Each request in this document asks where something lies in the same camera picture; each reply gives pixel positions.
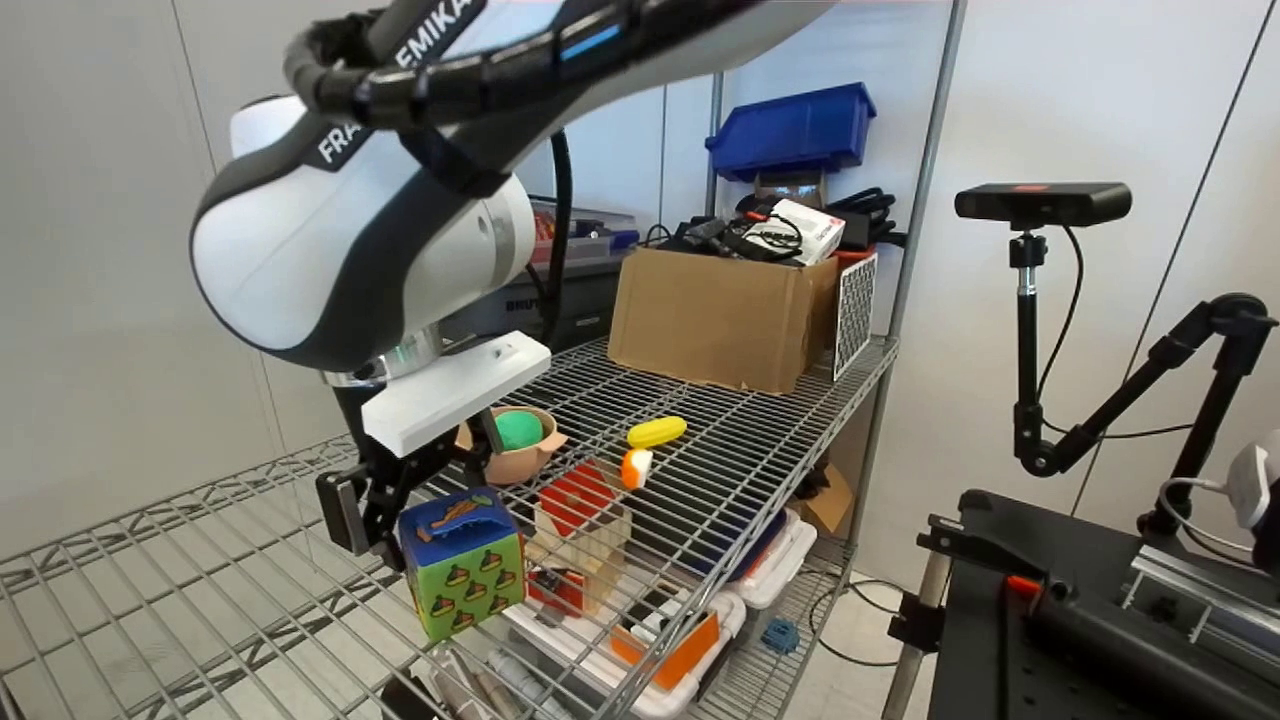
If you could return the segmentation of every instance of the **blue container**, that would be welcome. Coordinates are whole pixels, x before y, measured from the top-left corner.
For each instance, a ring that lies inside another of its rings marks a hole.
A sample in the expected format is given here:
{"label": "blue container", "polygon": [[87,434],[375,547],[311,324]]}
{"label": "blue container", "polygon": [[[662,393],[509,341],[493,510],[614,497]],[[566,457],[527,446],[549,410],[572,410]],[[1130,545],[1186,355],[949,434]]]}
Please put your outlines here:
{"label": "blue container", "polygon": [[862,85],[734,107],[708,139],[717,176],[836,170],[862,160],[876,102]]}

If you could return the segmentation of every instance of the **metal pole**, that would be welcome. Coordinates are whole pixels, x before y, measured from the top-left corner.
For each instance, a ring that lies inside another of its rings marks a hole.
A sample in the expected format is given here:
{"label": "metal pole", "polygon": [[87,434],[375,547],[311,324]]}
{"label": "metal pole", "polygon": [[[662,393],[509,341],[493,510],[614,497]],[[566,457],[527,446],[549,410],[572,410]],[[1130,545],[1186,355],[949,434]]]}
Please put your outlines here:
{"label": "metal pole", "polygon": [[[949,577],[950,577],[950,554],[930,553],[928,563],[925,563],[925,577],[918,577],[918,602],[944,607],[949,602]],[[897,670],[891,670],[880,720],[903,720],[909,716],[925,657],[928,652],[903,644],[903,652],[897,657]]]}

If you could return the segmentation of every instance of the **metal wire rack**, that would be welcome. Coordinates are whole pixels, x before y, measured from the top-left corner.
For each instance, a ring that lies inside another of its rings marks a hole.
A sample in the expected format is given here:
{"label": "metal wire rack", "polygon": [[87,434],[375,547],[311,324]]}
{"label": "metal wire rack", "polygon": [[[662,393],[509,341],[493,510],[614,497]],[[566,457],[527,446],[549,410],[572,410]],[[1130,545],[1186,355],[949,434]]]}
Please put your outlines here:
{"label": "metal wire rack", "polygon": [[[661,451],[644,493],[614,497],[582,521],[627,510],[622,560],[652,583],[683,588],[678,611],[606,692],[582,684],[579,667],[606,657],[606,611],[622,611],[637,592],[606,596],[599,630],[579,637],[582,652],[566,658],[511,652],[518,629],[503,616],[447,647],[422,647],[404,579],[322,537],[311,478],[354,461],[347,439],[0,560],[0,680],[23,716],[416,716],[442,710],[436,692],[416,684],[441,667],[441,652],[479,667],[493,687],[484,667],[498,647],[540,684],[534,697],[515,697],[518,710],[549,716],[557,704],[566,716],[622,716],[883,366],[888,348],[870,341],[838,384],[747,396],[619,373],[599,348],[575,348],[511,396],[551,407],[572,434],[540,482],[509,497],[524,530],[543,482],[582,461],[614,468],[627,422],[662,410],[692,421],[692,434]],[[442,476],[427,497],[451,486],[458,476]],[[610,553],[540,537],[527,545],[566,563]],[[741,652],[734,670],[711,670],[700,716],[785,709],[809,652],[750,657]],[[404,710],[384,687],[406,687],[421,709]]]}

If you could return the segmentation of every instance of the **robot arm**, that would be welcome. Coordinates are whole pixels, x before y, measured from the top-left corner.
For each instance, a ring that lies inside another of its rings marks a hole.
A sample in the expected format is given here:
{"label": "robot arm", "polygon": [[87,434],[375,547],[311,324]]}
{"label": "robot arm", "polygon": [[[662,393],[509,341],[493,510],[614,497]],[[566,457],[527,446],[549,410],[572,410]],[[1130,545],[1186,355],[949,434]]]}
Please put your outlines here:
{"label": "robot arm", "polygon": [[365,366],[524,266],[532,211],[509,170],[532,145],[627,92],[747,58],[828,2],[395,0],[315,22],[286,51],[306,111],[198,200],[194,282],[242,343]]}

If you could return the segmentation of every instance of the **wire shelf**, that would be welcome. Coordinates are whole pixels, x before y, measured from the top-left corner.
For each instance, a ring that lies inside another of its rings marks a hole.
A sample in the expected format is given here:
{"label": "wire shelf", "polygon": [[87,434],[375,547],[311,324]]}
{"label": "wire shelf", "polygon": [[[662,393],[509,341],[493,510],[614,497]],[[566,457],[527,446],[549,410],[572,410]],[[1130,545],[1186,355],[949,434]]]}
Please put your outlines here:
{"label": "wire shelf", "polygon": [[[652,482],[599,510],[630,515],[627,563],[683,588],[683,607],[606,697],[579,684],[579,663],[605,644],[605,620],[566,663],[503,652],[543,684],[540,697],[518,697],[518,709],[549,716],[557,700],[572,716],[622,716],[883,366],[888,348],[870,341],[838,384],[744,396],[619,373],[592,343],[557,355],[543,378],[515,393],[515,404],[551,407],[572,434],[540,482],[509,493],[524,530],[549,478],[579,461],[619,465],[627,422],[662,410],[692,421],[692,434],[661,451]],[[326,545],[311,478],[351,461],[347,439],[326,439],[0,560],[3,687],[27,716],[404,716],[384,697],[386,684],[436,709],[411,676],[441,647],[422,647],[404,579]],[[442,473],[422,493],[447,486],[458,486],[458,476]],[[582,563],[592,553],[606,547],[582,545],[566,560]],[[630,600],[637,592],[605,600],[605,616]],[[468,667],[484,667],[494,647],[515,644],[509,620],[486,620],[451,647]],[[750,692],[785,687],[799,663],[741,658],[744,670],[730,680]],[[711,716],[741,709],[725,700],[725,680],[705,697]]]}

